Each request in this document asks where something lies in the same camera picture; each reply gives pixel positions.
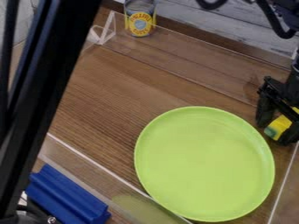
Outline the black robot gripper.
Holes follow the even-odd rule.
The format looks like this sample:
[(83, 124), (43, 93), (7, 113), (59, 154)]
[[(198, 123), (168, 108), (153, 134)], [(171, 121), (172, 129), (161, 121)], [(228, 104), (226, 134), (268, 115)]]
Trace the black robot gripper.
[(264, 128), (272, 121), (275, 112), (279, 111), (291, 121), (288, 119), (282, 121), (278, 142), (282, 145), (295, 143), (299, 140), (299, 114), (291, 108), (291, 102), (286, 98), (284, 84), (271, 76), (266, 76), (264, 84), (259, 87), (256, 93), (259, 95), (256, 126)]

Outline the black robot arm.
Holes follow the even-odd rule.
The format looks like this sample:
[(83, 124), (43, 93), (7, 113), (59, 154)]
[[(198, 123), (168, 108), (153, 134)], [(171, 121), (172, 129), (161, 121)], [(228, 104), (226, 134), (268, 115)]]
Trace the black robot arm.
[[(299, 32), (299, 0), (256, 0), (280, 39)], [(256, 126), (280, 145), (299, 141), (299, 47), (286, 82), (271, 76), (258, 89)]]

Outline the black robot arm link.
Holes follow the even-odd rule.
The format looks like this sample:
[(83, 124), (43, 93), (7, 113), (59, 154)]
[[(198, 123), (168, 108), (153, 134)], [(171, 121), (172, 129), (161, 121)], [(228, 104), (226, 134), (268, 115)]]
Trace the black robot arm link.
[(20, 0), (8, 0), (0, 59), (0, 224), (16, 208), (101, 0), (40, 0), (15, 74)]

